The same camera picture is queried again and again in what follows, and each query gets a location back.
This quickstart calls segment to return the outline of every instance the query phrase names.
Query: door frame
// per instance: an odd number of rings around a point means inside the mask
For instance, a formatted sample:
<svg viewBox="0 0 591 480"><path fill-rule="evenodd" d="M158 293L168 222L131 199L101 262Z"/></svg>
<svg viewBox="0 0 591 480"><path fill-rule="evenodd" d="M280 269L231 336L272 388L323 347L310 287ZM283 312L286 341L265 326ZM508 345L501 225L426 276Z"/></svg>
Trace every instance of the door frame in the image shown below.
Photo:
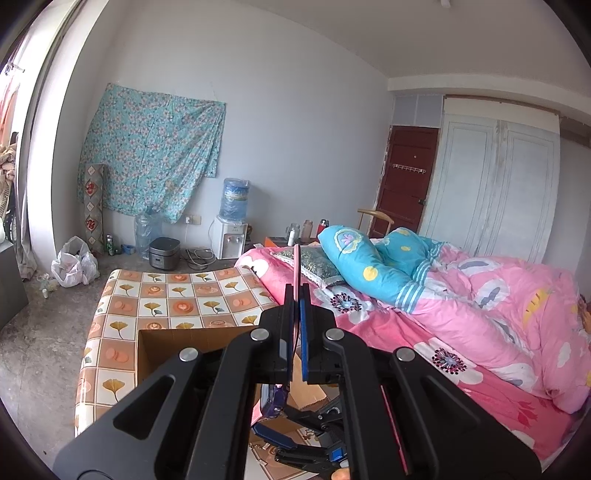
<svg viewBox="0 0 591 480"><path fill-rule="evenodd" d="M416 129L424 129L424 128L428 128L429 130L437 130L437 142L435 144L435 158L433 160L433 168L431 169L431 176L429 177L429 186L427 188L427 194L425 196L425 205L424 205L423 211L421 213L421 218L418 221L417 233L421 230L421 227L423 225L423 219L425 218L425 209L427 207L429 192L431 191L431 184L433 183L433 174L435 172L435 168L436 168L436 164L437 164L437 157L438 157L438 153L439 153L439 143L441 141L442 128L420 127L418 125L390 125L390 130L388 132L388 141L386 143L386 149L384 151L384 162L382 163L382 174L379 178L378 190L376 191L375 201L374 201L374 210L378 210L378 202L379 202L380 196L382 194L382 191L384 189L383 182L384 182L384 177L386 175L386 168L388 168L388 163L389 163L390 155L391 155L390 146L392 144L392 140L394 139L394 133L396 132L396 130L402 130L402 129L416 130ZM370 233L374 229L375 222L376 222L376 218L372 217L372 220L369 223L368 233Z"/></svg>

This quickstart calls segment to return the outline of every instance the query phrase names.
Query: blue pillow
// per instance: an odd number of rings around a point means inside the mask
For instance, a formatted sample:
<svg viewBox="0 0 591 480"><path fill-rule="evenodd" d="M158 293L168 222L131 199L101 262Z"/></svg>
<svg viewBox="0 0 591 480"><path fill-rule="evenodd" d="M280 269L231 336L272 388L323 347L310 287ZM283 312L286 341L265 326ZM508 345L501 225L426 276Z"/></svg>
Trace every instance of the blue pillow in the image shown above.
<svg viewBox="0 0 591 480"><path fill-rule="evenodd" d="M405 312L412 311L424 287L413 281L405 271L384 264L384 260L389 260L390 242L395 249L398 238L380 246L385 254L384 259L369 238L353 228L342 225L328 227L318 236L318 240L324 253L351 287ZM411 251L401 250L404 254ZM404 264L403 260L392 261Z"/></svg>
<svg viewBox="0 0 591 480"><path fill-rule="evenodd" d="M390 232L375 246L386 265L396 267L409 277L413 277L421 264L427 260L431 244L430 239L400 227Z"/></svg>

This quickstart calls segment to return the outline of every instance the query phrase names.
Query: small bottle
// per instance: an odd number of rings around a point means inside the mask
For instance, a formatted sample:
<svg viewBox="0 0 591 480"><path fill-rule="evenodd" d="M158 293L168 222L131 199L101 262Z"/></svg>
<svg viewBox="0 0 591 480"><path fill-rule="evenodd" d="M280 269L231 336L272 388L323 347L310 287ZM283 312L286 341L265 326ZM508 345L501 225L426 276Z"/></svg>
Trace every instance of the small bottle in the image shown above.
<svg viewBox="0 0 591 480"><path fill-rule="evenodd" d="M310 243L310 235L312 235L312 220L306 220L304 222L304 228L301 230L301 240L305 244Z"/></svg>
<svg viewBox="0 0 591 480"><path fill-rule="evenodd" d="M107 235L106 237L106 250L110 256L115 255L115 245L113 244L113 235Z"/></svg>
<svg viewBox="0 0 591 480"><path fill-rule="evenodd" d="M295 228L292 228L290 230L290 235L289 235L289 237L287 237L287 246L288 247L293 247L295 245L295 242L296 242L296 233L295 232L296 232Z"/></svg>
<svg viewBox="0 0 591 480"><path fill-rule="evenodd" d="M320 235L321 231L324 230L325 228L327 228L328 226L330 226L329 221L322 219L320 221L320 223L318 224L318 230L316 231L316 237L318 237Z"/></svg>

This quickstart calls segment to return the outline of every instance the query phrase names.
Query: wooden door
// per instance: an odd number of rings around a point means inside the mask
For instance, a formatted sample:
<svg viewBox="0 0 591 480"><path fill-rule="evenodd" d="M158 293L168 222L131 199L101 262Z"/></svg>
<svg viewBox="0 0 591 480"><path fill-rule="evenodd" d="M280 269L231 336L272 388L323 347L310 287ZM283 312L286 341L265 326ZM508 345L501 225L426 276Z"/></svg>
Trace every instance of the wooden door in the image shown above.
<svg viewBox="0 0 591 480"><path fill-rule="evenodd" d="M394 220L392 229L403 226L416 232L421 221L437 151L437 128L394 127L388 158L379 187L376 210ZM375 219L371 237L384 236L387 222Z"/></svg>

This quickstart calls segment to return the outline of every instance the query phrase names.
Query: plastic bag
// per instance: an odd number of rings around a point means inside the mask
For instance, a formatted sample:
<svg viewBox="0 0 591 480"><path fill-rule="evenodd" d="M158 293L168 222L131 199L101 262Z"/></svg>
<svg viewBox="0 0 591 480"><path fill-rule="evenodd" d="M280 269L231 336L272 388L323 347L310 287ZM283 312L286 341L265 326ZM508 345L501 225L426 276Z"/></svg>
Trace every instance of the plastic bag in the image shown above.
<svg viewBox="0 0 591 480"><path fill-rule="evenodd" d="M80 282L88 285L100 275L95 256L77 236L70 238L51 262L51 273L62 287L73 287Z"/></svg>

